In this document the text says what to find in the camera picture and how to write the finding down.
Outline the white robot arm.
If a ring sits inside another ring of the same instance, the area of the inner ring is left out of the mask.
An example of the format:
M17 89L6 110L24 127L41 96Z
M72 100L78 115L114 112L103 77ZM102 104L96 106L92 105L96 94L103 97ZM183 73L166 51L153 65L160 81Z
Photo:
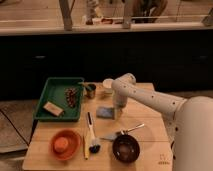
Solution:
M124 74L112 81L113 106L122 110L132 98L175 119L172 171L213 171L213 98L183 98L136 86Z

